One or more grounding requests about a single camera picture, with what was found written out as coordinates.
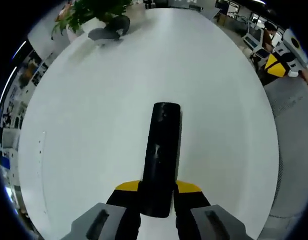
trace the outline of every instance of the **black cylindrical object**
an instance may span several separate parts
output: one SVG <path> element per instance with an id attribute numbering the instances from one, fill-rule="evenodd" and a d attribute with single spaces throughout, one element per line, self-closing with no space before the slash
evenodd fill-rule
<path id="1" fill-rule="evenodd" d="M 156 218 L 169 215 L 175 187 L 180 133 L 180 106 L 154 104 L 145 158 L 143 180 L 139 183 L 140 212 Z"/>

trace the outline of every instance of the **potted plant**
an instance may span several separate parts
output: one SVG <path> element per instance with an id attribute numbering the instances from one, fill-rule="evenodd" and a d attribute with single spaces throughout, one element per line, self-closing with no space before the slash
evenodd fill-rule
<path id="1" fill-rule="evenodd" d="M 67 25 L 74 33 L 80 28 L 85 32 L 103 28 L 114 16 L 125 13 L 131 2 L 132 0 L 77 0 L 56 21 L 52 34 L 58 29 L 62 33 Z"/>

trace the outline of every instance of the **office desk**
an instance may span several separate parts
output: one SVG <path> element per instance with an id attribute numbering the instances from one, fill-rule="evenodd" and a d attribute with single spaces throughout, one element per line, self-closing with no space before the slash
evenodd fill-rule
<path id="1" fill-rule="evenodd" d="M 19 176 L 46 240 L 114 188 L 142 177 L 152 108 L 183 112 L 178 179 L 239 218 L 257 238 L 278 177 L 278 141 L 265 91 L 246 57 L 198 12 L 151 9 L 122 41 L 85 34 L 51 64 L 28 105 Z M 178 239 L 175 214 L 142 216 L 138 239 Z"/>

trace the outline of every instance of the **white table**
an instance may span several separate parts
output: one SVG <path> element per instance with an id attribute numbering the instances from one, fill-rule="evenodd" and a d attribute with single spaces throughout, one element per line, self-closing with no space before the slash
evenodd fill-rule
<path id="1" fill-rule="evenodd" d="M 151 9 L 142 27 L 100 48 L 84 34 L 43 76 L 19 144 L 23 199 L 56 240 L 122 182 L 143 172 L 152 107 L 183 111 L 178 179 L 239 218 L 256 238 L 278 177 L 277 133 L 245 56 L 195 11 Z M 138 239 L 178 239 L 175 214 L 142 216 Z"/>

